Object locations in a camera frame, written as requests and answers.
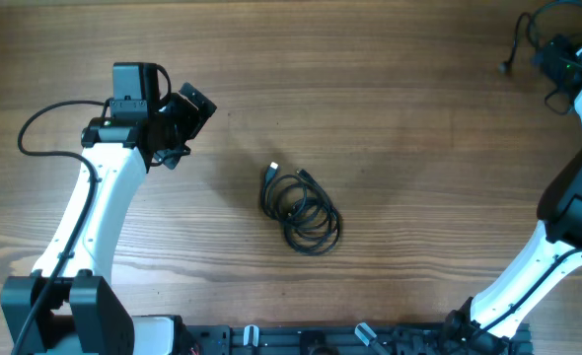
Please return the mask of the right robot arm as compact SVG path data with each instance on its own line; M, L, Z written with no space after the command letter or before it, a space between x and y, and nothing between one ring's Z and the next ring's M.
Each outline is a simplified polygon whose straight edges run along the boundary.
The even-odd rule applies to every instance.
M563 87L582 70L582 47L551 43L544 64ZM582 128L582 84L571 95ZM438 335L442 354L515 354L522 320L567 275L582 266L582 148L544 191L538 223L517 257L485 290L450 312Z

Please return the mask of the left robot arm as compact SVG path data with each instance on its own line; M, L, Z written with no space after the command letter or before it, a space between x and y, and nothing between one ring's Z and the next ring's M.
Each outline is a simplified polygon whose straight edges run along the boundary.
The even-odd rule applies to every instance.
M198 354L179 316L132 316L110 285L123 222L149 171L174 169L217 107L185 83L160 91L156 63L116 62L113 94L81 133L81 168L48 247L10 276L0 305L15 354Z

